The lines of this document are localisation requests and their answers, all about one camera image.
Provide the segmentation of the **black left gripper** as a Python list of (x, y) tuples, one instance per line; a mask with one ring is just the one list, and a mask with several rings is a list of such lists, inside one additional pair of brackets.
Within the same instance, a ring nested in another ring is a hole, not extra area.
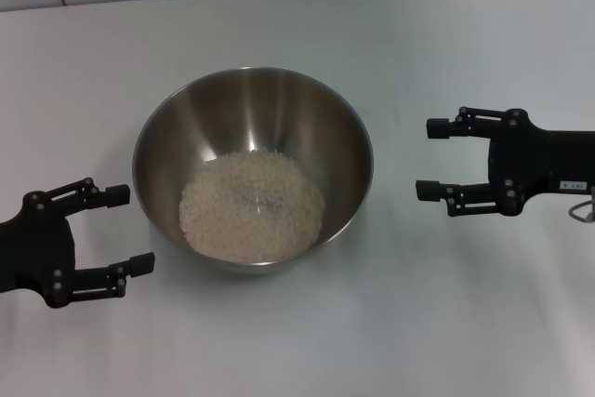
[(123, 298), (128, 277), (153, 272), (154, 253), (107, 267), (74, 270), (74, 242), (66, 218), (128, 205), (130, 194), (126, 184), (102, 190), (92, 178), (25, 194), (18, 214), (1, 224), (1, 291), (31, 290), (52, 309), (69, 302)]

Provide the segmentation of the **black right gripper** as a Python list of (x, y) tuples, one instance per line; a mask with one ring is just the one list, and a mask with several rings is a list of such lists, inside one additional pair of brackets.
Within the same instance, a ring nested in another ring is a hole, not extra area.
[(445, 201), (449, 217), (518, 216), (525, 203), (545, 193), (591, 195), (594, 188), (594, 133), (540, 128), (528, 112), (461, 107), (453, 121), (430, 118), (429, 139), (491, 139), (489, 183), (444, 184), (417, 180), (422, 202)]

